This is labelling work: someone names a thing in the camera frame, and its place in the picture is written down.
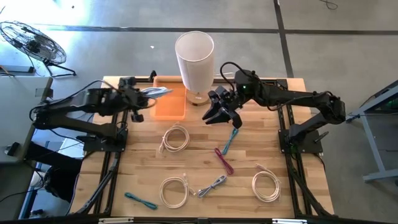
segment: gray cable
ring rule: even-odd
[[[216,181],[214,181],[214,183],[211,184],[210,186],[208,186],[207,188],[199,190],[198,191],[198,198],[203,198],[211,189],[216,189],[217,185],[222,184],[225,181],[226,181],[226,176],[222,175],[221,177],[216,179]]]

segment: lamp shade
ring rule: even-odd
[[[214,75],[214,41],[206,33],[182,34],[175,43],[178,66],[185,87],[193,92],[208,91]]]

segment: teal cable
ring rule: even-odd
[[[229,145],[231,144],[232,140],[235,138],[235,136],[238,134],[239,129],[234,128],[232,130],[231,135],[229,136],[228,142],[225,144],[224,150],[221,152],[222,155],[225,155],[228,152]]]
[[[151,202],[147,202],[147,201],[145,201],[145,200],[143,200],[143,199],[140,199],[139,197],[133,195],[132,193],[126,192],[126,193],[124,193],[124,196],[125,196],[126,198],[135,200],[135,201],[137,201],[137,202],[141,202],[141,203],[143,203],[145,206],[147,206],[148,208],[150,208],[150,209],[152,209],[152,210],[157,210],[157,205],[156,205],[156,204],[151,203]]]

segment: red cable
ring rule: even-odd
[[[220,150],[219,150],[218,148],[215,148],[214,151],[216,152],[216,154],[217,154],[217,156],[219,157],[219,159],[223,162],[224,167],[225,167],[225,170],[226,170],[226,173],[227,173],[228,175],[232,175],[232,174],[234,173],[234,169],[231,167],[231,165],[229,165],[229,164],[225,161],[225,159],[224,159],[222,153],[220,152]]]

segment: lamp base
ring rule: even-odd
[[[207,93],[208,91],[194,92],[187,90],[187,100],[193,106],[206,105],[210,101]]]

